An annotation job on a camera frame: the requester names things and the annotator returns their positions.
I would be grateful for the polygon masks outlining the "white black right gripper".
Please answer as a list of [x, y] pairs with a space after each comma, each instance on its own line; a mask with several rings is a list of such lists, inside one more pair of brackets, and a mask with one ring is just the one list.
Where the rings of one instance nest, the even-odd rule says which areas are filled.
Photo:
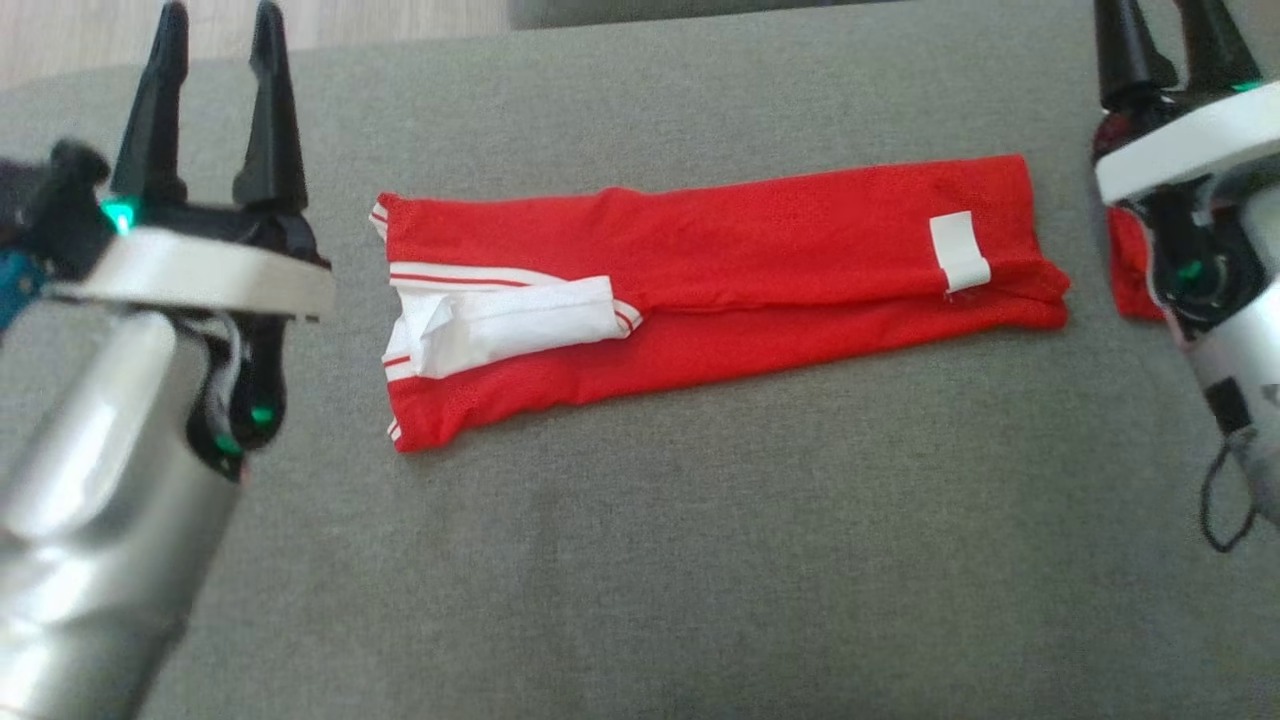
[[[1187, 50], [1185, 91], [1243, 94], [1196, 109], [1102, 156], [1094, 177], [1108, 206], [1142, 200], [1165, 184], [1220, 176], [1277, 155], [1279, 83], [1260, 86], [1263, 74], [1228, 4], [1175, 5]], [[1178, 86], [1178, 70], [1156, 47], [1140, 3], [1096, 1], [1094, 40], [1105, 110], [1123, 109], [1140, 91]]]

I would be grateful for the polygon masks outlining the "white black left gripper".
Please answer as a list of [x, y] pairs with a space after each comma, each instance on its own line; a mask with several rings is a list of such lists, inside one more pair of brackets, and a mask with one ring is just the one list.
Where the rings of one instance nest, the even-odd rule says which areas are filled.
[[[189, 68], [189, 18], [165, 1], [125, 123], [110, 190], [147, 204], [183, 204], [180, 90]], [[232, 197], [242, 208], [301, 213], [308, 205], [285, 20], [274, 1], [255, 14], [250, 68], [257, 87], [244, 163]], [[55, 299], [253, 315], [328, 316], [337, 283], [300, 215], [233, 208], [159, 208], [108, 200], [116, 232], [82, 281], [50, 284]]]

